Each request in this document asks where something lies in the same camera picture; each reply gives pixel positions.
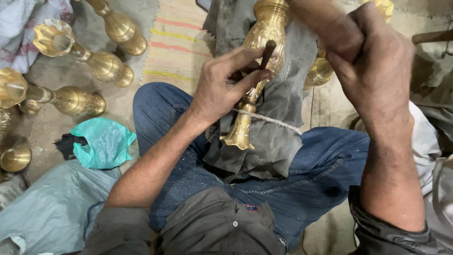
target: gray shirt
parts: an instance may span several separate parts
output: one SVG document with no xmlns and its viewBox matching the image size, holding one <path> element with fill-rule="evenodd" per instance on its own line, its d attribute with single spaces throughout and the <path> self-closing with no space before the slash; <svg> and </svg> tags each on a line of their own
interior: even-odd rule
<svg viewBox="0 0 453 255">
<path fill-rule="evenodd" d="M 358 194 L 354 187 L 351 191 Z M 361 242 L 353 254 L 437 253 L 436 240 L 428 227 L 422 232 L 407 232 L 365 212 L 357 196 L 350 196 L 350 203 Z M 147 212 L 139 208 L 103 209 L 81 254 L 149 254 Z M 274 235 L 274 224 L 274 214 L 266 202 L 259 206 L 237 204 L 221 188 L 213 187 L 190 197 L 167 217 L 167 224 L 154 240 L 155 253 L 286 254 L 285 240 Z"/>
</svg>

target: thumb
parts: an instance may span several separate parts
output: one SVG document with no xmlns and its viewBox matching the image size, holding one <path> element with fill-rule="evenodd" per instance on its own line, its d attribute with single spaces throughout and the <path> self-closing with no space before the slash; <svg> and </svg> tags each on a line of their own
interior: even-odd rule
<svg viewBox="0 0 453 255">
<path fill-rule="evenodd" d="M 230 90 L 233 94 L 241 98 L 251 88 L 256 88 L 258 83 L 262 80 L 270 78 L 269 70 L 255 70 L 249 75 L 245 76 Z"/>
<path fill-rule="evenodd" d="M 356 71 L 349 61 L 344 60 L 333 52 L 328 52 L 326 58 L 342 84 L 344 83 L 347 86 L 355 80 Z"/>
</svg>

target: teal plastic bag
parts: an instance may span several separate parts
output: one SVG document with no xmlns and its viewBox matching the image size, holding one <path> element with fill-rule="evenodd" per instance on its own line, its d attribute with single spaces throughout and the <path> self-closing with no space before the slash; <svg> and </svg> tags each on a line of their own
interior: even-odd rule
<svg viewBox="0 0 453 255">
<path fill-rule="evenodd" d="M 85 146 L 74 143 L 74 155 L 84 167 L 111 169 L 132 159 L 127 148 L 137 135 L 116 121 L 93 118 L 78 124 L 69 132 L 85 137 L 88 142 Z"/>
</svg>

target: man's forearm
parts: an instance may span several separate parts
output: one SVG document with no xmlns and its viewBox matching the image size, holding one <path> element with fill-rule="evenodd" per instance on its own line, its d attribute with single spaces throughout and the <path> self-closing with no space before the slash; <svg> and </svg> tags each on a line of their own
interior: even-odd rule
<svg viewBox="0 0 453 255">
<path fill-rule="evenodd" d="M 187 110 L 113 186 L 105 206 L 150 207 L 182 153 L 206 127 Z"/>
<path fill-rule="evenodd" d="M 424 229 L 424 206 L 411 148 L 412 125 L 371 134 L 361 182 L 361 205 L 403 230 Z"/>
</svg>

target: shirt sleeve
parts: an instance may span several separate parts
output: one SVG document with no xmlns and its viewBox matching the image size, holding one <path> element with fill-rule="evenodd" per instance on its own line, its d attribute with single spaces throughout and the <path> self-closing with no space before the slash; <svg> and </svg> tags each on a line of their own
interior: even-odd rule
<svg viewBox="0 0 453 255">
<path fill-rule="evenodd" d="M 357 250 L 350 255 L 437 254 L 437 241 L 427 223 L 421 232 L 402 230 L 366 212 L 360 206 L 359 197 L 359 187 L 350 187 L 349 206 L 358 225 L 355 234 L 360 241 Z"/>
<path fill-rule="evenodd" d="M 148 255 L 151 229 L 142 208 L 104 208 L 80 255 Z"/>
</svg>

